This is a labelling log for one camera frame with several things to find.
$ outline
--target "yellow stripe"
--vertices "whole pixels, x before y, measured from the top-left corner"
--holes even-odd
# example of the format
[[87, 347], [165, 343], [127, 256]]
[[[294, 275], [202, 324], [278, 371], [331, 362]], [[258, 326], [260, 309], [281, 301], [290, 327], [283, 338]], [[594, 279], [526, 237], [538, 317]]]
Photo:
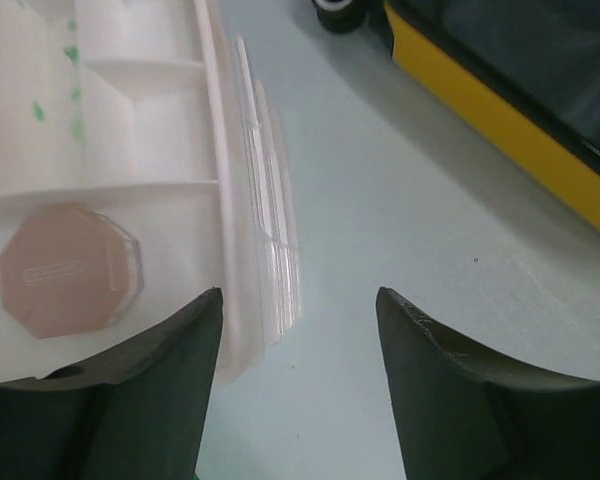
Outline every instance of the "yellow stripe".
[[466, 71], [388, 4], [393, 58], [536, 180], [600, 230], [600, 176]]

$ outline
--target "black object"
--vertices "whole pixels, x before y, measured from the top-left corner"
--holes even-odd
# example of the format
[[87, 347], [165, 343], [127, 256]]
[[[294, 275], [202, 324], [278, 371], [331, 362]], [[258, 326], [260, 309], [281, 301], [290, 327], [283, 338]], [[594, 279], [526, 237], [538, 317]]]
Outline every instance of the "black object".
[[409, 480], [600, 479], [600, 383], [502, 355], [391, 290], [376, 306]]
[[369, 0], [311, 0], [318, 20], [332, 33], [349, 33], [364, 23]]
[[192, 480], [221, 332], [210, 290], [76, 366], [1, 386], [0, 480]]

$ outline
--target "green mark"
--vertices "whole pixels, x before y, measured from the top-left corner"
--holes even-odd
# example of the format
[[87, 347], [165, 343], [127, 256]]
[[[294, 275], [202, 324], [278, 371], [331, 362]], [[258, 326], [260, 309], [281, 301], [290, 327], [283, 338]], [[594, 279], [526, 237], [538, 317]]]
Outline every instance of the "green mark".
[[79, 56], [78, 56], [78, 47], [65, 47], [64, 54], [71, 59], [71, 62], [74, 65], [78, 65]]
[[84, 140], [84, 124], [82, 123], [82, 117], [76, 118], [71, 124], [71, 135], [76, 142], [82, 143]]
[[38, 102], [33, 102], [32, 112], [36, 120], [38, 120], [40, 123], [44, 123], [46, 117], [44, 114], [44, 110], [42, 110], [42, 107]]
[[73, 100], [74, 102], [79, 102], [80, 100], [82, 100], [82, 90], [80, 90], [79, 88], [74, 88], [73, 90], [71, 90], [71, 100]]

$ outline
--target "octagonal object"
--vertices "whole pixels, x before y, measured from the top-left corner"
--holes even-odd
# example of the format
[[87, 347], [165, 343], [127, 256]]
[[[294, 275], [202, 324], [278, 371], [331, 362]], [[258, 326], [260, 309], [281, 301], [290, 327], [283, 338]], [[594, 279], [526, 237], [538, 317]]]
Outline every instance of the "octagonal object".
[[2, 305], [37, 338], [112, 325], [141, 289], [138, 242], [77, 206], [30, 216], [0, 255]]

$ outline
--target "white plastic tray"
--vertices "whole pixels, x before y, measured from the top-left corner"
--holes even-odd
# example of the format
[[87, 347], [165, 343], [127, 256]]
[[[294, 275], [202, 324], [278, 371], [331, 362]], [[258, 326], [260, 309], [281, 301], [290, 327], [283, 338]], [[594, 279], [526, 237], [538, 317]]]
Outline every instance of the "white plastic tray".
[[36, 340], [0, 305], [0, 382], [88, 358], [215, 286], [228, 382], [299, 316], [279, 122], [234, 50], [213, 1], [0, 0], [0, 252], [32, 211], [81, 203], [139, 240], [145, 282], [90, 334]]

